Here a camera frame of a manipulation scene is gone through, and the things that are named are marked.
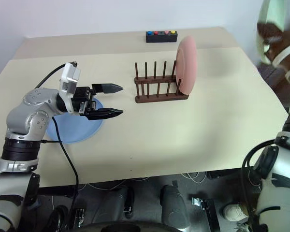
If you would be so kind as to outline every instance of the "beige table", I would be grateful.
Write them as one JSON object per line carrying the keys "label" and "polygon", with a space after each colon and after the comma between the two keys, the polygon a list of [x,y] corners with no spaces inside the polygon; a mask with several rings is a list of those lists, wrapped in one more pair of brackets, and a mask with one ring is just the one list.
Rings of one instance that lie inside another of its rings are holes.
{"label": "beige table", "polygon": [[[141,75],[141,63],[147,61],[150,75],[153,61],[159,74],[166,60],[171,73],[178,44],[145,44],[143,32],[130,33],[128,42],[124,33],[25,41],[0,75],[0,155],[9,111],[56,66],[76,60],[81,69],[78,86],[115,83],[124,88],[97,95],[105,107],[124,110],[122,115],[105,120],[90,139],[66,145],[80,183],[240,167],[252,147],[276,136],[287,113],[224,29],[179,34],[192,34],[197,41],[195,87],[188,100],[144,104],[134,101],[134,62],[140,64]],[[90,38],[97,44],[90,44]],[[58,88],[59,77],[56,73],[44,87]],[[41,145],[39,159],[41,187],[75,183],[58,144]]]}

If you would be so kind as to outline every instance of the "floor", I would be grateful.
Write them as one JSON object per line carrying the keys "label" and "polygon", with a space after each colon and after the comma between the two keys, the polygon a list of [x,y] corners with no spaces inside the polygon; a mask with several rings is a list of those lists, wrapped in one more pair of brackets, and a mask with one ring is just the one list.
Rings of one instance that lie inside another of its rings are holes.
{"label": "floor", "polygon": [[[200,173],[195,180],[202,180],[204,175],[205,173]],[[180,174],[151,177],[144,181],[126,180],[123,185],[133,187],[135,191],[134,216],[132,219],[161,222],[160,189],[164,185],[172,185],[174,181],[177,182],[178,189],[184,198],[192,225],[192,232],[210,231],[205,212],[199,207],[191,204],[192,197],[214,199],[220,231],[236,231],[236,229],[234,229],[236,223],[225,220],[221,216],[221,210],[226,204],[239,202],[241,200],[238,171],[216,179],[206,178],[201,184],[196,184]],[[94,186],[108,189],[120,182],[121,181],[95,183]],[[253,187],[252,185],[249,186],[249,189],[250,192],[259,191],[258,187]],[[106,192],[105,190],[94,189],[89,185],[86,185],[84,189],[79,191],[75,207],[83,207],[86,209],[86,217],[83,225],[87,225],[92,221]],[[36,223],[35,231],[37,232],[41,231],[52,212],[52,197],[39,196],[39,201],[41,206],[36,211],[29,211],[25,215],[31,222]],[[56,207],[60,204],[69,207],[71,200],[66,197],[55,196],[54,206]]]}

